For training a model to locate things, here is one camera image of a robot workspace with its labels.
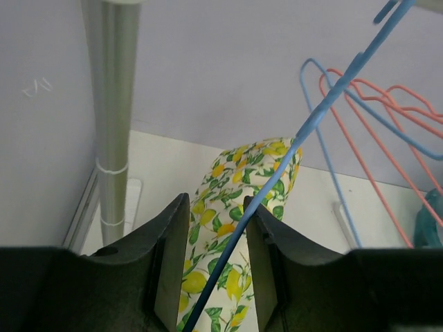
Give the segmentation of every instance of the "white floor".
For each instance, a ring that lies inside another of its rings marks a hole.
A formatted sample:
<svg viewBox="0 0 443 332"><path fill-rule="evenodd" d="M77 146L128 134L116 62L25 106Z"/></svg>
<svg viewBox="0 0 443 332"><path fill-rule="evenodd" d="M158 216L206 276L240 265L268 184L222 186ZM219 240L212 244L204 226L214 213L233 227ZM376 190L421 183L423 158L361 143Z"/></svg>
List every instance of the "white floor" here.
<svg viewBox="0 0 443 332"><path fill-rule="evenodd" d="M143 183L135 227L156 216L180 192L194 194L220 149L179 140L131 132L129 176ZM303 158L309 158L304 151ZM351 176L338 176L365 247L404 247L371 184ZM421 207L414 193L402 187L379 184L406 234L413 233L415 214ZM328 172L301 167L284 209L283 221L313 241L337 252L350 249L333 211L338 202ZM102 247L99 214L93 220L82 254ZM240 332L258 331L251 310Z"/></svg>

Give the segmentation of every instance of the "lemon print fabric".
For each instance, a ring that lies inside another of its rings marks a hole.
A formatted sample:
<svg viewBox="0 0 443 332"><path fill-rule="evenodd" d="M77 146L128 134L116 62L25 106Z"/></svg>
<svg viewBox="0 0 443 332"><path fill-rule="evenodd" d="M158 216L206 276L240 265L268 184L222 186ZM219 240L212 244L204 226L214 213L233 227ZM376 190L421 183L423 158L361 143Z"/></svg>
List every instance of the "lemon print fabric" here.
<svg viewBox="0 0 443 332"><path fill-rule="evenodd" d="M243 216L246 196L255 196L280 165L292 138L272 138L227 150L215 160L191 202L177 331L182 331L209 275ZM301 149L262 204L282 220ZM253 304L246 235L242 235L199 318L197 331L235 332Z"/></svg>

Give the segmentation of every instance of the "yellow lemon print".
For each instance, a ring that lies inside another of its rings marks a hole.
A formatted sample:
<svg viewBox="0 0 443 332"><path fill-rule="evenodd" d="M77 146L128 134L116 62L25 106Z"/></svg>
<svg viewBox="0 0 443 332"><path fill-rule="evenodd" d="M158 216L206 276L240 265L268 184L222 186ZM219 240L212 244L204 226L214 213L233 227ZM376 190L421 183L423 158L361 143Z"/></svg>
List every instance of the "yellow lemon print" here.
<svg viewBox="0 0 443 332"><path fill-rule="evenodd" d="M205 226L209 221L211 221L216 215L216 211L213 209L207 209L200 218L200 226Z"/></svg>
<svg viewBox="0 0 443 332"><path fill-rule="evenodd" d="M280 147L284 147L284 144L283 142L272 142L269 146L273 149L278 149Z"/></svg>
<svg viewBox="0 0 443 332"><path fill-rule="evenodd" d="M244 159L244 160L240 161L238 166L237 166L237 169L245 167L247 162L248 162L247 159Z"/></svg>
<svg viewBox="0 0 443 332"><path fill-rule="evenodd" d="M180 294L179 312L183 312L189 304L189 297L186 294Z"/></svg>
<svg viewBox="0 0 443 332"><path fill-rule="evenodd" d="M239 171L239 172L235 173L234 176L233 176L233 183L240 182L242 180L242 178L243 178L242 171Z"/></svg>
<svg viewBox="0 0 443 332"><path fill-rule="evenodd" d="M224 164L220 164L213 169L213 177L217 178L224 171Z"/></svg>
<svg viewBox="0 0 443 332"><path fill-rule="evenodd" d="M269 147L265 147L263 149L263 154L268 154L270 156L278 156L279 155L279 153L276 150L271 149Z"/></svg>
<svg viewBox="0 0 443 332"><path fill-rule="evenodd" d="M184 269L185 271L187 271L187 270L190 269L191 266L192 266L191 260L190 260L190 259L186 259L186 260L185 260L185 265L183 266L183 269Z"/></svg>
<svg viewBox="0 0 443 332"><path fill-rule="evenodd" d="M231 225L230 223L226 225L221 225L220 228L217 231L217 236L222 237L228 233L232 233L235 230L235 226Z"/></svg>
<svg viewBox="0 0 443 332"><path fill-rule="evenodd" d="M210 190L210 188L207 187L204 191L202 191L201 194L200 194L200 198L204 197L209 192L209 190Z"/></svg>
<svg viewBox="0 0 443 332"><path fill-rule="evenodd" d="M278 147L276 150L279 154L286 154L289 149L287 147Z"/></svg>
<svg viewBox="0 0 443 332"><path fill-rule="evenodd" d="M206 285L206 278L203 273L192 271L185 277L181 284L181 289L189 294L199 294Z"/></svg>
<svg viewBox="0 0 443 332"><path fill-rule="evenodd" d="M228 279L226 280L226 293L228 294L229 299L232 299L232 296L234 295L237 302L240 301L240 297L242 296L242 287L238 286L239 279L239 272L233 268L229 272Z"/></svg>
<svg viewBox="0 0 443 332"><path fill-rule="evenodd" d="M251 285L252 282L252 277L249 275L248 277L246 277L246 281L244 282L244 286L243 286L243 291L245 292L249 286Z"/></svg>
<svg viewBox="0 0 443 332"><path fill-rule="evenodd" d="M272 192L268 192L267 194L266 194L266 199L269 201L270 199L272 199L272 197L273 197L273 195L272 195Z"/></svg>
<svg viewBox="0 0 443 332"><path fill-rule="evenodd" d="M238 149L237 153L240 153L240 152L243 153L244 150L246 150L248 147L249 147L249 145L243 145L242 147L240 147L240 148Z"/></svg>
<svg viewBox="0 0 443 332"><path fill-rule="evenodd" d="M245 306L239 313L236 313L233 317L233 321L231 322L231 326L239 326L240 323L244 320L246 317L246 314L248 313L248 306Z"/></svg>
<svg viewBox="0 0 443 332"><path fill-rule="evenodd" d="M243 152L237 152L234 156L233 156L233 162L236 163L237 161L240 160L240 158L243 156Z"/></svg>
<svg viewBox="0 0 443 332"><path fill-rule="evenodd" d="M195 203L194 207L192 208L192 212L195 214L202 214L205 210L205 203L200 200Z"/></svg>

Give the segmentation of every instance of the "white zip tie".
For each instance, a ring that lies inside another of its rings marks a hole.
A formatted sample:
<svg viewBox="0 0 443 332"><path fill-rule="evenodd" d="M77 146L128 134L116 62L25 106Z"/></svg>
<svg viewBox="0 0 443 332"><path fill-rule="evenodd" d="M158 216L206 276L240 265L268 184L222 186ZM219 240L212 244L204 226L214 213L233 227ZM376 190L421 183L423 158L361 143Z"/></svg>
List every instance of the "white zip tie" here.
<svg viewBox="0 0 443 332"><path fill-rule="evenodd" d="M125 218L123 217L123 219L122 219L121 221L117 222L117 223L107 223L106 221L103 220L102 217L100 217L100 221L101 221L102 224L105 225L105 226L115 227L115 226L120 225L121 223L124 223L124 222L125 222Z"/></svg>
<svg viewBox="0 0 443 332"><path fill-rule="evenodd" d="M46 84L46 86L44 86L41 82L39 82L39 85L45 89L46 91L52 91L53 90L53 86L49 84L49 82L46 80L46 78L42 77L42 81Z"/></svg>
<svg viewBox="0 0 443 332"><path fill-rule="evenodd" d="M21 90L21 92L23 92L29 98L32 98L35 95L37 95L37 89L38 89L38 83L37 83L37 80L34 80L34 86L32 88L27 88L27 89Z"/></svg>
<svg viewBox="0 0 443 332"><path fill-rule="evenodd" d="M126 171L128 166L129 166L129 164L126 163L126 165L122 169L119 169L118 171L111 171L110 169L104 169L103 167L101 167L100 163L98 162L98 158L96 158L96 166L97 166L98 170L100 172L102 172L102 173L110 174L110 175L118 175L118 174L123 173L124 171Z"/></svg>

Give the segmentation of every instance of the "green leaf print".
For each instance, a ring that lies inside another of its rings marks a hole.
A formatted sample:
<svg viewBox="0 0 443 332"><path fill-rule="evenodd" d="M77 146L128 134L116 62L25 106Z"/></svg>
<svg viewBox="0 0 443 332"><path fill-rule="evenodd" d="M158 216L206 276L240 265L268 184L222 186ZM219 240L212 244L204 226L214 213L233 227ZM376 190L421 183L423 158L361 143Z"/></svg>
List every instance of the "green leaf print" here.
<svg viewBox="0 0 443 332"><path fill-rule="evenodd" d="M200 255L194 257L194 258L192 259L192 264L194 264L194 265L197 264L197 262L199 261L199 259L200 259L201 256L203 256L203 254L200 254Z"/></svg>
<svg viewBox="0 0 443 332"><path fill-rule="evenodd" d="M210 317L210 332L220 332L222 328L219 319L222 308L207 308L205 309L205 312Z"/></svg>
<svg viewBox="0 0 443 332"><path fill-rule="evenodd" d="M194 245L197 242L197 239L199 238L199 232L200 232L200 224L198 223L191 229L191 233L189 236L189 244Z"/></svg>
<svg viewBox="0 0 443 332"><path fill-rule="evenodd" d="M243 183L246 183L247 185L250 185L251 184L251 177L249 176L252 172L254 172L255 170L254 169L252 169L252 168L246 168L245 170L244 170L244 175L243 175L243 178L242 178L242 182Z"/></svg>
<svg viewBox="0 0 443 332"><path fill-rule="evenodd" d="M250 184L251 184L251 178L249 177L249 174L245 174L245 175L243 175L243 177L242 177L242 182L243 182L243 183L246 183L247 185L250 185Z"/></svg>
<svg viewBox="0 0 443 332"><path fill-rule="evenodd" d="M224 198L220 199L220 201L223 202L225 210L227 210L230 207L230 203L228 203L229 202L228 197L224 197Z"/></svg>
<svg viewBox="0 0 443 332"><path fill-rule="evenodd" d="M217 201L217 200L219 200L219 199L222 199L222 198L225 197L225 196L226 196L226 190L223 189L223 190L221 190L221 191L219 192L219 194L218 194L217 196L214 196L214 197L211 199L211 201Z"/></svg>
<svg viewBox="0 0 443 332"><path fill-rule="evenodd" d="M226 288L226 281L228 280L229 272L233 269L233 266L226 263L223 272L220 275L219 281L217 282L217 290L220 288Z"/></svg>
<svg viewBox="0 0 443 332"><path fill-rule="evenodd" d="M277 218L278 220L282 220L283 218L283 207L281 205L275 206L272 209L272 214L274 215L275 218Z"/></svg>
<svg viewBox="0 0 443 332"><path fill-rule="evenodd" d="M263 157L263 154L259 154L258 156L256 156L254 161L252 162L252 165L258 164L260 161L262 161Z"/></svg>
<svg viewBox="0 0 443 332"><path fill-rule="evenodd" d="M214 188L217 186L218 182L219 182L219 181L218 181L217 179L212 180L212 181L210 182L210 184L209 184L209 188L210 188L210 189L214 189Z"/></svg>
<svg viewBox="0 0 443 332"><path fill-rule="evenodd" d="M238 306L234 315L237 315L238 313L241 313L244 308L246 308L246 306Z"/></svg>
<svg viewBox="0 0 443 332"><path fill-rule="evenodd" d="M209 263L208 263L208 272L209 272L209 274L212 274L213 273L213 270L214 270L214 268L215 268L215 265L217 265L217 262L219 261L219 258L217 257L217 258L214 258L212 261L210 261Z"/></svg>
<svg viewBox="0 0 443 332"><path fill-rule="evenodd" d="M229 199L236 199L238 196L240 196L243 192L243 189L239 189L236 192L233 192L231 194L228 195Z"/></svg>
<svg viewBox="0 0 443 332"><path fill-rule="evenodd" d="M194 263L194 265L192 265L189 269L186 270L186 272L184 272L184 274L181 276L182 281L184 281L184 278L189 275L196 267L197 267L198 261L196 263Z"/></svg>
<svg viewBox="0 0 443 332"><path fill-rule="evenodd" d="M284 184L283 184L283 182L279 179L277 181L277 183L273 186L272 189L277 191L279 194L283 195L284 194Z"/></svg>
<svg viewBox="0 0 443 332"><path fill-rule="evenodd" d="M221 223L221 221L219 219L219 216L217 215L213 219L213 229L214 229L214 232L218 231L220 226L222 226L222 223Z"/></svg>
<svg viewBox="0 0 443 332"><path fill-rule="evenodd" d="M227 176L226 178L224 178L222 181L220 181L217 185L218 188L222 188L225 184L227 184L229 182L229 176Z"/></svg>
<svg viewBox="0 0 443 332"><path fill-rule="evenodd" d="M274 175L274 168L270 168L270 169L263 169L263 176L270 178L271 176Z"/></svg>
<svg viewBox="0 0 443 332"><path fill-rule="evenodd" d="M212 242L211 245L208 247L208 251L214 250L214 248L217 247L217 244L219 244L217 240Z"/></svg>
<svg viewBox="0 0 443 332"><path fill-rule="evenodd" d="M208 199L209 197L211 197L213 194L215 194L215 192L210 191L205 196L203 196L201 199L204 201L204 200Z"/></svg>
<svg viewBox="0 0 443 332"><path fill-rule="evenodd" d="M189 310L188 313L186 313L186 315L183 316L183 318L181 319L181 321L177 325L178 332L182 332L182 330L184 329L185 324L189 319L189 316L191 316L191 312L194 310L194 307L195 307L195 304L192 306L191 310Z"/></svg>
<svg viewBox="0 0 443 332"><path fill-rule="evenodd" d="M240 219L243 216L243 213L240 210L240 208L236 206L233 209L231 209L231 211L229 211L229 216L231 217L232 220L240 221Z"/></svg>
<svg viewBox="0 0 443 332"><path fill-rule="evenodd" d="M212 178L212 176L205 175L205 177L203 178L202 184L205 185L206 183L210 182L211 178Z"/></svg>
<svg viewBox="0 0 443 332"><path fill-rule="evenodd" d="M223 252L224 248L226 248L226 244L228 244L230 239L230 235L226 237L222 242L217 244L217 247L214 248L215 252Z"/></svg>

